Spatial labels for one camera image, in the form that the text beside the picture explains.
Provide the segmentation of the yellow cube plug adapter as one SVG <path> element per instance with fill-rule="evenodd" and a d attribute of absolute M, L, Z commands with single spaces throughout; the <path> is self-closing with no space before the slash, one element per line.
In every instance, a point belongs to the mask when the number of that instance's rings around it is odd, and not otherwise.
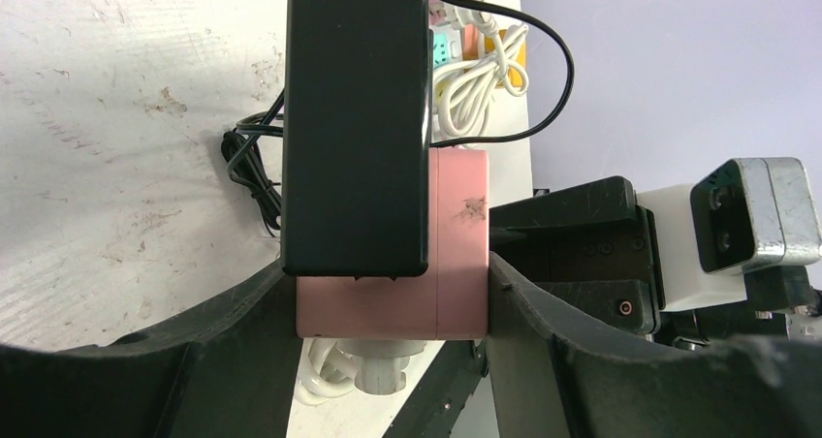
<path fill-rule="evenodd" d="M 529 26 L 512 25 L 507 29 L 496 29 L 490 34 L 483 34 L 482 57 L 491 65 L 490 76 L 494 87 L 507 90 L 515 97 L 523 95 L 529 87 L 529 74 L 526 69 L 526 39 Z"/>

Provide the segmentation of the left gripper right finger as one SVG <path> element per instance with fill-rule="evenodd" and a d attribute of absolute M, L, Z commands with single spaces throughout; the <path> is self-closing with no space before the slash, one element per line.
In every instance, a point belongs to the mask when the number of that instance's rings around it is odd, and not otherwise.
<path fill-rule="evenodd" d="M 503 437 L 817 437 L 821 346 L 738 336 L 646 341 L 489 266 L 487 354 Z"/>

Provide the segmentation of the white multi-socket power strip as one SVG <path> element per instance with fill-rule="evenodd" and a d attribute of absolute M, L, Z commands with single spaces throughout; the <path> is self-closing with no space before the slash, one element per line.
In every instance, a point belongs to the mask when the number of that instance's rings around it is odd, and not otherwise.
<path fill-rule="evenodd" d="M 435 73 L 441 67 L 462 60 L 462 36 L 450 24 L 445 4 L 440 0 L 428 0 L 428 24 L 432 61 L 431 140 L 443 141 L 445 137 L 440 128 L 438 112 L 442 94 L 451 77 L 437 77 Z"/>

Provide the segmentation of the pink cube socket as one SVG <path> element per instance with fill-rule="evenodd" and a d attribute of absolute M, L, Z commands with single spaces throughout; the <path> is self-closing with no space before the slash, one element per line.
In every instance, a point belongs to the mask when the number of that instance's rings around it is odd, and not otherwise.
<path fill-rule="evenodd" d="M 428 268 L 416 277 L 300 277 L 303 338 L 467 340 L 488 331 L 489 158 L 429 154 Z"/>

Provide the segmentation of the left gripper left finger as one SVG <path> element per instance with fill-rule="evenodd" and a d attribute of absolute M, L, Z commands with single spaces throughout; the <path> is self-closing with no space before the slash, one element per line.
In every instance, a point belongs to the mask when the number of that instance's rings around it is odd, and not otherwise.
<path fill-rule="evenodd" d="M 5 437 L 283 437 L 302 343 L 271 264 L 107 346 L 1 349 Z"/>

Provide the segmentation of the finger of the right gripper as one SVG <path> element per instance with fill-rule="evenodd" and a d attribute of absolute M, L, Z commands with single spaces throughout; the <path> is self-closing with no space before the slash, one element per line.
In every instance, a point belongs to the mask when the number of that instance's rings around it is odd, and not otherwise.
<path fill-rule="evenodd" d="M 383 436 L 449 437 L 468 398 L 488 373 L 484 342 L 445 342 Z"/>

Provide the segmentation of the black adapter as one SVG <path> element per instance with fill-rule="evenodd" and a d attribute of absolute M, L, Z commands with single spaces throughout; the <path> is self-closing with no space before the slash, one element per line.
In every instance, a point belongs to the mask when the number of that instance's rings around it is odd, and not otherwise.
<path fill-rule="evenodd" d="M 496 16 L 540 29 L 566 79 L 542 131 L 567 105 L 575 63 L 543 20 L 482 0 L 439 0 L 457 23 Z M 288 0 L 285 85 L 241 120 L 238 164 L 261 137 L 283 142 L 276 195 L 283 270 L 308 277 L 416 277 L 432 261 L 435 81 L 430 0 Z"/>

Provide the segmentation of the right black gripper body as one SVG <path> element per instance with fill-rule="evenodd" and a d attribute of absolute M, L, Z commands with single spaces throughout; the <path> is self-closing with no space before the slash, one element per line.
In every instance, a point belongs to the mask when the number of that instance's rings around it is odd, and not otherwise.
<path fill-rule="evenodd" d="M 635 335 L 660 329 L 653 213 L 611 176 L 490 209 L 490 249 L 539 288 Z"/>

